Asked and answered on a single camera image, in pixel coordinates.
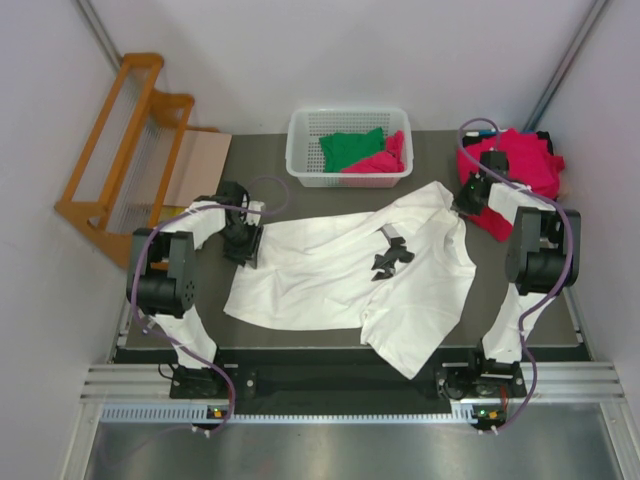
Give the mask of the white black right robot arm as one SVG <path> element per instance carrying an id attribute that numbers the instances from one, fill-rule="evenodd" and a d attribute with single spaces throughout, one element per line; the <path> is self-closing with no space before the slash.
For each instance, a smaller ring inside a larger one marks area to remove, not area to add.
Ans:
<path id="1" fill-rule="evenodd" d="M 469 388 L 487 396 L 502 385 L 502 370 L 521 361 L 526 339 L 542 311 L 562 289 L 576 282 L 581 214 L 509 180 L 503 151 L 483 152 L 476 165 L 479 171 L 469 175 L 454 198 L 454 209 L 466 216 L 492 210 L 512 227 L 505 260 L 507 293 L 493 326 L 481 340 L 483 361 L 466 372 Z"/>

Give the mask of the white t-shirt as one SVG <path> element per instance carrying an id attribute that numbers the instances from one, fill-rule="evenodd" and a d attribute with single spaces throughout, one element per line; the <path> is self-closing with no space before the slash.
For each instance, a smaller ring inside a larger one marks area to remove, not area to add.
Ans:
<path id="1" fill-rule="evenodd" d="M 224 311 L 274 330 L 357 328 L 412 379 L 459 323 L 476 273 L 452 203 L 433 181 L 375 212 L 268 224 Z"/>

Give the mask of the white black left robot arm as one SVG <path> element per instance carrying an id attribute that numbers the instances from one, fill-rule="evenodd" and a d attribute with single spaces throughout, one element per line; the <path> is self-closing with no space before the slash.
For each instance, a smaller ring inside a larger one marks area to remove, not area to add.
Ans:
<path id="1" fill-rule="evenodd" d="M 195 369 L 192 384 L 205 396 L 220 394 L 227 374 L 213 363 L 217 345 L 195 307 L 196 251 L 219 235 L 224 258 L 256 267 L 264 209 L 239 183 L 224 181 L 214 195 L 199 196 L 184 212 L 132 236 L 127 299 L 137 314 L 160 326 L 178 364 Z"/>

